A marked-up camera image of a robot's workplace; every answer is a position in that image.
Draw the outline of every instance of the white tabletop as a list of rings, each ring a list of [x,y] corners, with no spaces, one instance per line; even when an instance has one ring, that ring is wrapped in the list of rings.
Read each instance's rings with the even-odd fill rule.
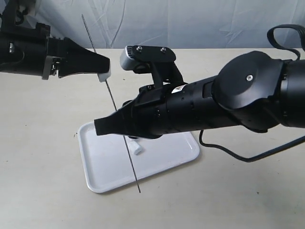
[[[176,64],[185,81],[193,82],[218,74],[249,51],[176,50]],[[121,52],[99,50],[112,61],[109,84],[118,106],[152,82],[150,75],[123,71]],[[202,148],[196,161],[141,181],[141,194],[131,185],[98,195],[86,186],[75,135],[82,124],[113,112],[106,85],[96,75],[43,81],[1,73],[0,106],[1,229],[305,227],[304,146],[252,164]],[[205,139],[253,156],[304,133],[279,126],[259,135],[231,127],[206,131]]]

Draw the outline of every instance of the label sticker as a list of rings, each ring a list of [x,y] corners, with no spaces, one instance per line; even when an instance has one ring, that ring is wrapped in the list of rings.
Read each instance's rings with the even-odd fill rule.
[[[182,89],[183,89],[185,86],[186,86],[186,84],[174,88],[173,91],[172,91],[172,94],[182,91]]]

